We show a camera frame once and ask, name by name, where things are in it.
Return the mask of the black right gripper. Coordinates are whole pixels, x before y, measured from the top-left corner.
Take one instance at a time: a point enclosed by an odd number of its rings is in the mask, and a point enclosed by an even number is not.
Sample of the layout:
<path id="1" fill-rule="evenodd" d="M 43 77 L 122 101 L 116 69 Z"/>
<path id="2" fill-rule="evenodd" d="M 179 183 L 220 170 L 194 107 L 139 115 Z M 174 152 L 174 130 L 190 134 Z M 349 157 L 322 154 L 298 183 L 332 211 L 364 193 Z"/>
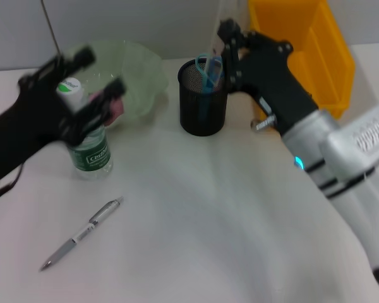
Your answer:
<path id="1" fill-rule="evenodd" d="M 289 41 L 242 30 L 233 19 L 222 20 L 217 35 L 228 45 L 222 51 L 226 92 L 246 92 L 257 102 L 263 98 L 276 116 L 275 129 L 280 134 L 318 110 L 313 97 L 288 68 L 294 50 Z M 240 60 L 238 48 L 248 49 Z"/>

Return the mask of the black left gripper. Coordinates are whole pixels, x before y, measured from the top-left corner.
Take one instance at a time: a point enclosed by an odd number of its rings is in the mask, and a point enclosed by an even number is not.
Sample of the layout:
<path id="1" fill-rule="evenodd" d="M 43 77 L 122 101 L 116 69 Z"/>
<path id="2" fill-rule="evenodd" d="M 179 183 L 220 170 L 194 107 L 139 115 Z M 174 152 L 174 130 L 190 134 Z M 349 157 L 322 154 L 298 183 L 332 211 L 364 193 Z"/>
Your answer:
<path id="1" fill-rule="evenodd" d="M 74 56 L 58 54 L 32 74 L 18 80 L 15 103 L 0 114 L 0 179 L 56 141 L 79 145 L 113 117 L 113 102 L 126 89 L 117 78 L 90 97 L 84 90 L 69 98 L 57 93 L 66 78 L 95 62 L 90 47 Z"/>

